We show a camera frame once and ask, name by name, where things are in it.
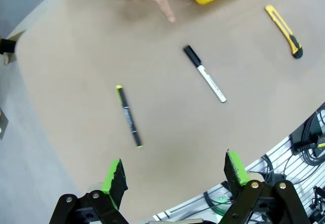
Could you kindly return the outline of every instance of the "gray floor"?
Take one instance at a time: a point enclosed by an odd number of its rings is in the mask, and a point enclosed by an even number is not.
[[[42,1],[0,0],[0,36]],[[0,107],[9,120],[0,141],[1,223],[48,223],[62,194],[79,193],[36,117],[18,63],[5,67],[1,57]]]

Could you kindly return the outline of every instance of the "floor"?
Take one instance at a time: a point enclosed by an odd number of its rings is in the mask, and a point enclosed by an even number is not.
[[[51,5],[58,0],[0,0],[0,36],[6,37],[32,25]],[[55,204],[62,194],[81,195],[62,167],[48,142],[38,120],[31,99],[28,97],[18,63],[3,66],[0,57],[0,107],[9,119],[5,136],[0,141],[0,219],[2,223],[48,223]],[[289,152],[288,138],[268,152],[277,172],[282,172]],[[304,178],[310,168],[299,159],[288,164],[290,180]],[[265,168],[260,159],[246,169],[261,171]],[[324,186],[323,177],[317,171],[309,180],[297,186],[307,212],[311,189],[315,184]],[[220,185],[209,191],[214,199],[228,196]],[[188,212],[206,208],[202,196],[159,213],[150,220],[178,220]],[[207,210],[193,217],[216,221],[216,216]]]

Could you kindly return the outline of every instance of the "yellow box cutter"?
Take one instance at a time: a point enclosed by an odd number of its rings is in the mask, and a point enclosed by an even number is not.
[[[265,10],[267,13],[269,13],[270,17],[272,20],[275,22],[275,24],[279,27],[283,35],[286,37],[288,40],[291,50],[292,50],[292,55],[294,58],[298,59],[303,56],[303,48],[301,45],[298,43],[297,39],[294,37],[293,32],[290,30],[288,25],[284,22],[284,20],[281,18],[279,13],[274,9],[272,5],[267,5],[265,7]]]

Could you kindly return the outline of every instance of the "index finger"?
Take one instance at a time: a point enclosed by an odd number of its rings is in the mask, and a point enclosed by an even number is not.
[[[174,13],[171,9],[171,7],[169,6],[169,3],[167,0],[154,0],[159,8],[161,9],[162,13],[167,17],[167,19],[170,22],[174,22],[175,21],[175,16]]]

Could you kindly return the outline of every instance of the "black pen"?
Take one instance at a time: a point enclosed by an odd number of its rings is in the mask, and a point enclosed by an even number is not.
[[[127,120],[127,124],[131,129],[131,132],[133,134],[134,140],[136,141],[137,147],[141,148],[143,145],[141,144],[141,140],[140,140],[140,137],[138,135],[138,130],[137,130],[137,128],[136,128],[136,126],[134,124],[134,121],[132,119],[131,111],[130,111],[130,108],[129,108],[128,104],[127,104],[125,94],[123,92],[123,87],[121,85],[117,85],[116,86],[116,91],[117,91],[118,97],[120,99],[121,105],[123,107],[123,111],[124,111],[124,114],[125,114],[125,117],[126,117],[126,120]]]

